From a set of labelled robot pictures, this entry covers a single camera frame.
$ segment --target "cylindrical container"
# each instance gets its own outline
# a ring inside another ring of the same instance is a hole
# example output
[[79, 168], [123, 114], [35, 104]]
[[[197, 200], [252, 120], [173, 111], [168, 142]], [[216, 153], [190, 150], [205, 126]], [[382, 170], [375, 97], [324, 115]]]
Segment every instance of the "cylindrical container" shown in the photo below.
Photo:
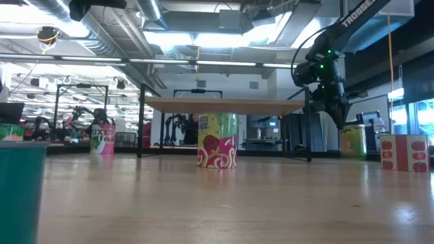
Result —
[[365, 125], [347, 125], [340, 130], [340, 151], [342, 157], [366, 159]]
[[0, 141], [22, 141], [24, 127], [21, 125], [0, 124]]
[[92, 125], [92, 135], [90, 138], [90, 153], [113, 154], [115, 152], [114, 125]]
[[236, 167], [238, 115], [202, 113], [198, 140], [197, 166], [218, 169]]
[[0, 243], [36, 244], [48, 144], [0, 141]]

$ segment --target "window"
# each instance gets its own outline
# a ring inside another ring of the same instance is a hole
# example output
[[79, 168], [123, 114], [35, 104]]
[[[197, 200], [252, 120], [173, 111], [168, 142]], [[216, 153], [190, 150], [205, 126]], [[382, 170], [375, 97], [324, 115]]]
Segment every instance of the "window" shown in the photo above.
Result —
[[431, 145], [434, 145], [434, 99], [416, 103], [417, 128], [419, 135], [428, 135]]
[[392, 120], [393, 131], [395, 132], [395, 134], [407, 134], [407, 112], [405, 105], [398, 105], [393, 107]]

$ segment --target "glass wall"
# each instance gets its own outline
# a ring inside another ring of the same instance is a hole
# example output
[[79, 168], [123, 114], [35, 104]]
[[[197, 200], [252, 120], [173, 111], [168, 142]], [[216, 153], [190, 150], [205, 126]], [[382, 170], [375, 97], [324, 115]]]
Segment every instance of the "glass wall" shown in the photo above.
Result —
[[420, 135], [428, 135], [434, 145], [434, 98], [416, 103], [417, 130]]
[[389, 102], [392, 99], [391, 118], [395, 134], [427, 135], [430, 144], [434, 146], [434, 98], [408, 104], [410, 109], [408, 113], [410, 114], [410, 131], [408, 131], [407, 125], [406, 106], [403, 102], [403, 89], [397, 89], [389, 93]]
[[398, 135], [407, 134], [407, 112], [405, 104], [393, 106], [393, 132]]

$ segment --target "yellow container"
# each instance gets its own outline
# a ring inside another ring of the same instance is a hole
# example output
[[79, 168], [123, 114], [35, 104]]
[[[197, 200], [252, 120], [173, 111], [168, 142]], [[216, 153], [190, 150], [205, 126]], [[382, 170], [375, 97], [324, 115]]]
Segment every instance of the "yellow container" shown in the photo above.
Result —
[[340, 151], [342, 157], [366, 159], [365, 125], [347, 125], [340, 130]]

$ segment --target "white wall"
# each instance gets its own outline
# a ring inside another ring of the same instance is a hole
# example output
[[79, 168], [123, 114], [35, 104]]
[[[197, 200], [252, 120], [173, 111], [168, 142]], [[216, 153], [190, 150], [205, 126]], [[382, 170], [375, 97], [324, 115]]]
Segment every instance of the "white wall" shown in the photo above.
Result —
[[[157, 89], [162, 96], [172, 97], [174, 89], [196, 89], [196, 78], [206, 80], [206, 90], [223, 91], [223, 98], [267, 98], [267, 80], [261, 75], [229, 75], [225, 74], [160, 74], [161, 80], [167, 85], [167, 89]], [[259, 89], [250, 89], [250, 81], [257, 81]], [[192, 94], [186, 92], [183, 97], [213, 98], [211, 94]]]

